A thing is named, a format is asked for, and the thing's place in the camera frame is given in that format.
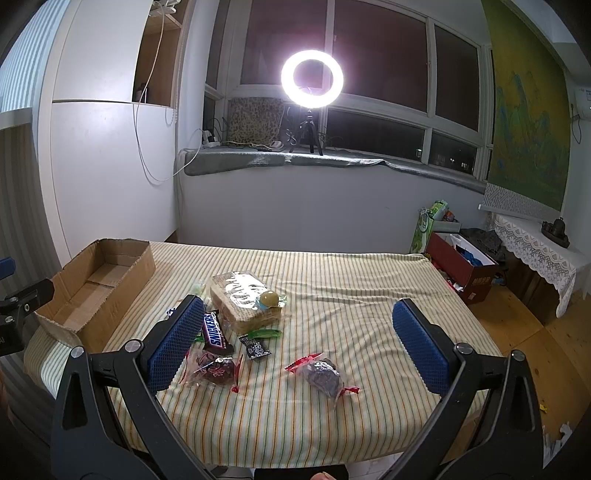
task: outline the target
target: blue rubber pad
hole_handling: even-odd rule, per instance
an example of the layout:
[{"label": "blue rubber pad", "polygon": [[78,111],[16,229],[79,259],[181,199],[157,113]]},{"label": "blue rubber pad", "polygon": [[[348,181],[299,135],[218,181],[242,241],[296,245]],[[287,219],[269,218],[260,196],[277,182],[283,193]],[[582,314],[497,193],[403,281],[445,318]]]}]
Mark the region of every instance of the blue rubber pad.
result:
[{"label": "blue rubber pad", "polygon": [[429,392],[445,395],[451,386],[449,364],[415,314],[402,301],[394,305],[392,324]]},{"label": "blue rubber pad", "polygon": [[14,260],[10,257],[6,257],[0,260],[0,280],[10,275],[14,275],[17,265]]},{"label": "blue rubber pad", "polygon": [[201,332],[204,314],[203,300],[195,297],[148,360],[147,386],[154,395],[170,386],[195,337]]}]

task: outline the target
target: tripod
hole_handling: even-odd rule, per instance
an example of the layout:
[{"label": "tripod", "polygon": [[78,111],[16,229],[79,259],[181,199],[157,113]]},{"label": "tripod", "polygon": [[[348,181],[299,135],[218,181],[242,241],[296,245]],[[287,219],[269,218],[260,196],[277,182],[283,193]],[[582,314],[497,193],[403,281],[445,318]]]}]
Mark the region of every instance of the tripod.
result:
[{"label": "tripod", "polygon": [[316,129],[316,124],[314,123],[314,118],[312,117],[312,110],[308,110],[306,113],[306,120],[300,123],[300,127],[295,135],[295,145],[292,145],[290,148],[290,153],[294,151],[295,147],[300,146],[301,136],[304,134],[304,131],[308,132],[308,136],[310,139],[310,153],[314,153],[314,145],[318,146],[318,152],[320,155],[322,153],[322,147],[320,146],[320,140],[318,140],[318,130]]}]

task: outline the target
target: white cable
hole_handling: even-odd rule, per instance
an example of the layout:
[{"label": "white cable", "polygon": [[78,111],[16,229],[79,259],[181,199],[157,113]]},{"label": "white cable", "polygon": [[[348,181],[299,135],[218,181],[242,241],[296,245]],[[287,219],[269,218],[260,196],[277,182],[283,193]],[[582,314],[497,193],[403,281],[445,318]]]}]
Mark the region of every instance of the white cable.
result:
[{"label": "white cable", "polygon": [[[134,113],[134,130],[135,130],[135,140],[136,140],[136,142],[137,142],[137,144],[138,144],[138,153],[139,153],[139,159],[140,159],[140,160],[141,160],[141,162],[142,162],[142,168],[144,169],[144,175],[145,175],[146,179],[147,179],[147,180],[148,180],[150,183],[152,183],[152,180],[150,180],[150,178],[148,177],[148,175],[149,175],[149,176],[150,176],[150,177],[151,177],[153,180],[155,180],[155,181],[157,181],[157,182],[159,182],[159,183],[164,183],[164,182],[166,182],[166,181],[169,181],[169,180],[173,179],[173,178],[174,178],[176,175],[178,175],[178,174],[179,174],[181,171],[183,171],[183,169],[184,169],[185,167],[187,167],[188,165],[190,165],[190,164],[191,164],[191,162],[192,162],[193,160],[195,160],[195,158],[197,157],[197,155],[198,155],[199,151],[201,150],[201,145],[202,145],[202,142],[199,142],[199,147],[197,148],[197,151],[195,152],[195,155],[194,155],[194,156],[193,156],[193,158],[192,158],[192,159],[189,161],[189,163],[185,164],[185,165],[184,165],[182,168],[178,169],[178,170],[177,170],[176,172],[174,172],[174,173],[173,173],[173,174],[172,174],[170,177],[168,177],[167,179],[164,179],[164,180],[161,180],[161,179],[159,179],[159,178],[155,177],[154,175],[152,175],[152,172],[150,172],[150,169],[148,168],[148,166],[146,165],[146,162],[145,162],[145,160],[144,160],[144,155],[143,155],[143,153],[142,153],[142,147],[141,147],[141,144],[140,144],[140,142],[139,142],[139,133],[138,133],[138,114],[139,114],[139,106],[141,105],[141,100],[142,100],[142,98],[144,98],[144,95],[145,95],[145,93],[146,93],[146,90],[148,89],[148,85],[149,85],[149,83],[150,83],[150,79],[152,78],[152,74],[153,74],[153,72],[154,72],[154,67],[156,66],[156,61],[158,60],[158,53],[160,52],[160,45],[161,45],[161,43],[162,43],[162,36],[164,35],[164,7],[162,6],[162,4],[161,4],[161,3],[159,3],[158,5],[160,6],[160,13],[162,14],[162,26],[161,26],[161,29],[160,29],[160,38],[158,39],[158,46],[156,47],[156,55],[154,56],[154,62],[152,63],[152,69],[150,70],[150,75],[148,75],[148,80],[146,81],[146,85],[144,86],[144,90],[142,91],[142,94],[141,94],[141,95],[140,95],[140,97],[139,97],[139,102],[138,102],[137,108],[135,107],[135,104],[134,104],[134,103],[132,103],[132,104],[131,104],[131,105],[132,105],[132,108],[133,108],[133,113]],[[189,138],[189,144],[191,143],[191,139],[193,138],[193,135],[194,135],[194,134],[195,134],[197,131],[202,131],[202,129],[198,128],[198,129],[196,129],[196,130],[195,130],[195,131],[194,131],[194,132],[191,134],[191,137]],[[178,152],[178,154],[179,154],[179,153],[181,153],[181,152],[183,152],[183,151],[190,151],[190,149],[188,149],[188,148],[183,148],[182,150],[180,150],[180,151]],[[175,155],[175,157],[174,157],[174,164],[173,164],[173,165],[176,165],[176,161],[177,161],[178,154],[176,154],[176,155]]]}]

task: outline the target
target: plastic bag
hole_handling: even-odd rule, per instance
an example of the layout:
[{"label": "plastic bag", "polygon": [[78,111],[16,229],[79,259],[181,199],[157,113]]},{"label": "plastic bag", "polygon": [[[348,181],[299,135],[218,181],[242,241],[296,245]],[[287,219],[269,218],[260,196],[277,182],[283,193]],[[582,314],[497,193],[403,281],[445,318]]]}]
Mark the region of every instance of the plastic bag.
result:
[{"label": "plastic bag", "polygon": [[[247,271],[228,272],[212,277],[212,303],[238,335],[259,329],[281,319],[285,297],[269,290]],[[275,298],[268,303],[264,299]]]},{"label": "plastic bag", "polygon": [[304,377],[310,385],[318,388],[335,404],[345,392],[359,393],[359,387],[345,386],[342,374],[325,353],[302,357],[285,369]]},{"label": "plastic bag", "polygon": [[242,357],[216,355],[205,352],[193,345],[187,356],[187,368],[184,383],[193,385],[211,384],[230,387],[232,392],[238,393],[238,377]]}]

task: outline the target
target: ring light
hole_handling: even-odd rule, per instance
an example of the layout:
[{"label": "ring light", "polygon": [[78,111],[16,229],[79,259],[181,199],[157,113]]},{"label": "ring light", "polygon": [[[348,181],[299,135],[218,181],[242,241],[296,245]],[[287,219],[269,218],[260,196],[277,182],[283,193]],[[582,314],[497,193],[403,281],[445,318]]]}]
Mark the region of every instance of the ring light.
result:
[{"label": "ring light", "polygon": [[[322,95],[311,95],[302,92],[296,85],[294,80],[296,68],[306,60],[321,61],[330,69],[333,75],[333,84],[328,92]],[[287,96],[298,105],[306,108],[321,108],[334,102],[340,95],[344,84],[343,70],[337,61],[327,53],[318,50],[304,50],[287,59],[281,71],[281,84]]]}]

